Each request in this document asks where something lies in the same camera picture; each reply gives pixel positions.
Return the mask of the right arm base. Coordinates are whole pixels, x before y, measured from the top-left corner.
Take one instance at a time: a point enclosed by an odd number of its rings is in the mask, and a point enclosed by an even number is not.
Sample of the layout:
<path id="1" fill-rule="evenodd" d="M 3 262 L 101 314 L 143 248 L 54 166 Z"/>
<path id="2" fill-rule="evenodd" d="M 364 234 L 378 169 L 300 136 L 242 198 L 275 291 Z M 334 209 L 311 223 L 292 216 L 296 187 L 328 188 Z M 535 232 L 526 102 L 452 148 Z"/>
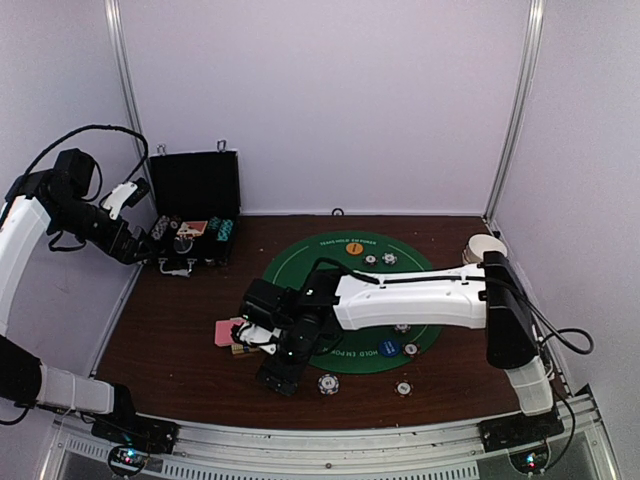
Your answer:
<path id="1" fill-rule="evenodd" d="M 563 422 L 554 414 L 538 416 L 514 414 L 478 424 L 486 453 L 506 450 L 511 466 L 519 473 L 541 474 L 551 463 L 550 437 L 564 432 Z"/>

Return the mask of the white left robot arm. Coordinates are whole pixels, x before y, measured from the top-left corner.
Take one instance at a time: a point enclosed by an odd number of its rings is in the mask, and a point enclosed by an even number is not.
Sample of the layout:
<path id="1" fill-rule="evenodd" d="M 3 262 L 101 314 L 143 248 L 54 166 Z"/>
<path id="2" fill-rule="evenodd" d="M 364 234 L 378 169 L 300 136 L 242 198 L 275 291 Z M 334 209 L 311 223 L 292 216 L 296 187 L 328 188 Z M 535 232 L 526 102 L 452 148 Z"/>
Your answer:
<path id="1" fill-rule="evenodd" d="M 72 234 L 124 265 L 151 259 L 148 236 L 132 233 L 121 216 L 150 190 L 144 178 L 117 185 L 95 205 L 87 199 L 97 164 L 79 149 L 62 151 L 50 169 L 25 173 L 12 185 L 1 210 L 1 329 L 6 331 L 14 296 L 36 244 L 43 235 Z M 50 367 L 9 340 L 1 339 L 1 396 L 28 411 L 35 407 L 103 417 L 123 444 L 144 433 L 131 393 L 123 385 L 81 377 Z"/>

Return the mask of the blue white chip stack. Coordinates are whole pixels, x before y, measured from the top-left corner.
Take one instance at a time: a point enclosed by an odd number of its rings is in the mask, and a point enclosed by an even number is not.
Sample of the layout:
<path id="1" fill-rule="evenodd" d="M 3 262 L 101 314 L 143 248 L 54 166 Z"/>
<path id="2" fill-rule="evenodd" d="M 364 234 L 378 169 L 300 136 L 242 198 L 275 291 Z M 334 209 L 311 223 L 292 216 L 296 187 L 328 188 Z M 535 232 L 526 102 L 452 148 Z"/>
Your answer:
<path id="1" fill-rule="evenodd" d="M 339 392 L 340 382 L 334 374 L 324 374 L 318 378 L 318 391 L 322 395 L 334 395 Z"/>

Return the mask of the pink playing card deck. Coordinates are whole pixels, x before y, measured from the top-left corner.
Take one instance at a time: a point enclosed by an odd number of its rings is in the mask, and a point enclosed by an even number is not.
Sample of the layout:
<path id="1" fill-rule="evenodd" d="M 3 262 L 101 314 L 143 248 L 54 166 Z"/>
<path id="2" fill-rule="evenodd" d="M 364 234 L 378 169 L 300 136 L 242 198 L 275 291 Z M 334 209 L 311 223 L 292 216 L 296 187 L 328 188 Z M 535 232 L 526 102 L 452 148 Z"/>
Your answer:
<path id="1" fill-rule="evenodd" d="M 232 329 L 235 323 L 232 320 L 221 320 L 215 323 L 214 344 L 217 347 L 228 347 L 234 343 Z"/>

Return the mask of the blue round button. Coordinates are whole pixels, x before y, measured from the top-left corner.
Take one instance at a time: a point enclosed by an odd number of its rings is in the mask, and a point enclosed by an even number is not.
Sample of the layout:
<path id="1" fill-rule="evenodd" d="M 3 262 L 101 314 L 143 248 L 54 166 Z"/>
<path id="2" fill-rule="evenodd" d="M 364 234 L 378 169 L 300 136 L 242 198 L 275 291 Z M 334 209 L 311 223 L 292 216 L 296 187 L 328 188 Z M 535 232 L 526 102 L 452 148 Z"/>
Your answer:
<path id="1" fill-rule="evenodd" d="M 401 353 L 401 346 L 393 339 L 385 339 L 378 344 L 378 352 L 385 358 L 393 358 Z"/>

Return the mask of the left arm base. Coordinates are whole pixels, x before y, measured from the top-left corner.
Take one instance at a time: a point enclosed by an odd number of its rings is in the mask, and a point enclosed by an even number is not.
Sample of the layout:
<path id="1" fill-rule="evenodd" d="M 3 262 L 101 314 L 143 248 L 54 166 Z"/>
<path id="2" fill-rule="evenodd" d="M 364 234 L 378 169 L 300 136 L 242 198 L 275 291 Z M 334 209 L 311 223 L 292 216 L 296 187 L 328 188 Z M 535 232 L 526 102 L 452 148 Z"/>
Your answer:
<path id="1" fill-rule="evenodd" d="M 107 453 L 107 466 L 122 478 L 141 473 L 152 455 L 171 454 L 178 433 L 175 422 L 144 416 L 136 416 L 129 425 L 95 416 L 91 427 L 94 437 L 113 443 Z"/>

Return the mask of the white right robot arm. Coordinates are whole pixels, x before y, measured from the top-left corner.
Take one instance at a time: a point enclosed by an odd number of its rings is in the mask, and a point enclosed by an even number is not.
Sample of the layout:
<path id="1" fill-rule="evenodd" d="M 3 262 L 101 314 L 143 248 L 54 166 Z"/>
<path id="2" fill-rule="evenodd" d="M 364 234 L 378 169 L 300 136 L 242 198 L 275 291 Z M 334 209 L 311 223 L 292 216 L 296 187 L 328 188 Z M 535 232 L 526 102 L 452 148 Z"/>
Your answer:
<path id="1" fill-rule="evenodd" d="M 530 442 L 550 426 L 554 400 L 526 301 L 498 251 L 449 270 L 382 274 L 320 257 L 298 289 L 253 280 L 242 314 L 274 347 L 260 381 L 285 396 L 326 336 L 396 324 L 483 330 L 487 361 L 506 373 L 519 402 L 513 433 Z"/>

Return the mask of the orange round button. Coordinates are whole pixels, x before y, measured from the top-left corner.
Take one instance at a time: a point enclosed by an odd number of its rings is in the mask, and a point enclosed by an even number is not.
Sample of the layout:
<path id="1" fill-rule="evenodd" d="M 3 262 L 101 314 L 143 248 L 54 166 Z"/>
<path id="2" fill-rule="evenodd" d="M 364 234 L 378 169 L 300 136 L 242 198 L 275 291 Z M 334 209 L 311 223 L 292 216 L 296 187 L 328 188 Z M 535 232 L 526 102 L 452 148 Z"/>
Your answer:
<path id="1" fill-rule="evenodd" d="M 358 242 L 348 243 L 346 246 L 346 252 L 352 256 L 361 255 L 364 252 L 364 246 Z"/>

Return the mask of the brown chip stack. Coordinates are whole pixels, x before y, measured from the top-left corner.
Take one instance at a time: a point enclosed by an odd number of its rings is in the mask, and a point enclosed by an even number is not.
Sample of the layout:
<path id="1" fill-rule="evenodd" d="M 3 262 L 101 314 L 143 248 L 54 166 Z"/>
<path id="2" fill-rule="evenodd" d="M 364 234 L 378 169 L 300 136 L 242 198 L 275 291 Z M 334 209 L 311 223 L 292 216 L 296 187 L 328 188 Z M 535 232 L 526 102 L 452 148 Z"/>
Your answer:
<path id="1" fill-rule="evenodd" d="M 413 386 L 408 381 L 398 381 L 394 386 L 394 391 L 401 397 L 408 397 L 413 393 Z"/>

